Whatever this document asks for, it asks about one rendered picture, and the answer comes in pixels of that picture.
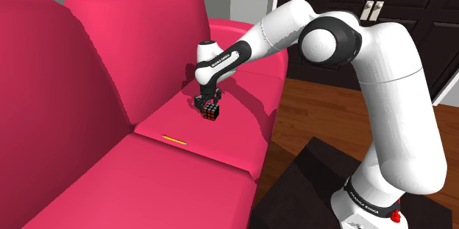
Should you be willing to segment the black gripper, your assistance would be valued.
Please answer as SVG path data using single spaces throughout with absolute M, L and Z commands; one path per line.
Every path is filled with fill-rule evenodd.
M 218 104 L 221 99 L 221 89 L 216 87 L 215 83 L 200 85 L 200 96 L 194 97 L 194 106 L 198 110 L 203 110 L 204 102 L 213 101 L 214 105 Z

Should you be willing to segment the black puzzle cube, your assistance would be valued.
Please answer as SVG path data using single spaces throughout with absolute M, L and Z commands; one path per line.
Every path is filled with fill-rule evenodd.
M 204 119 L 215 121 L 219 115 L 219 105 L 207 103 L 202 109 L 202 116 Z

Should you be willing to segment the yellow pencil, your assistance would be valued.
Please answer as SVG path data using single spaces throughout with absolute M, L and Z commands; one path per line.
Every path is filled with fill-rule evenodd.
M 176 142 L 176 143 L 181 144 L 181 145 L 188 145 L 188 143 L 185 142 L 185 141 L 181 141 L 181 140 L 179 140 L 179 139 L 172 138 L 172 137 L 167 136 L 167 135 L 162 135 L 162 137 L 163 137 L 164 139 L 167 139 L 167 140 L 169 140 L 169 141 Z

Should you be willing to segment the pink sofa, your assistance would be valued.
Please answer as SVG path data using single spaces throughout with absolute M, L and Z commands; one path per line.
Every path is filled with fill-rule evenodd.
M 247 229 L 288 54 L 193 98 L 204 0 L 0 0 L 0 229 Z M 162 135 L 185 141 L 181 145 Z

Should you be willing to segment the dark robot stand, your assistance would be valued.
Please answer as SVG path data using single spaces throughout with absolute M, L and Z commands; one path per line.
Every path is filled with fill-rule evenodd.
M 330 206 L 360 161 L 312 138 L 252 211 L 249 229 L 340 229 Z M 453 229 L 452 211 L 419 195 L 404 194 L 409 229 Z

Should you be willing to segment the dark double door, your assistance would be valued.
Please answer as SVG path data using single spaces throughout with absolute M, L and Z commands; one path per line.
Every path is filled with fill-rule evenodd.
M 279 6 L 289 0 L 274 0 Z M 364 27 L 403 25 L 415 41 L 430 96 L 439 103 L 459 69 L 459 0 L 306 0 L 317 13 L 354 13 Z

